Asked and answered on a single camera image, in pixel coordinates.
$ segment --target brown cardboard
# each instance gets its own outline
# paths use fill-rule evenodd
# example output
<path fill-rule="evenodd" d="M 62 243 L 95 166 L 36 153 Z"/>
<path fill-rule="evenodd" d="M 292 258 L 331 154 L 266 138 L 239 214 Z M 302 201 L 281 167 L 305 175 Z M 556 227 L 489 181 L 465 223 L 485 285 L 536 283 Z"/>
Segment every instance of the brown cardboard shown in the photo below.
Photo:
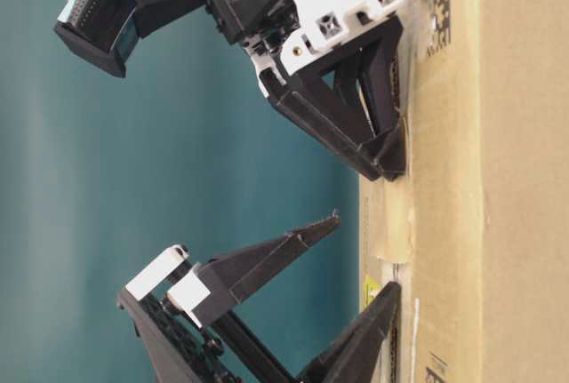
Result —
<path fill-rule="evenodd" d="M 400 382 L 568 380 L 566 2 L 408 2 L 409 171 L 360 183 L 362 281 L 404 287 Z"/>

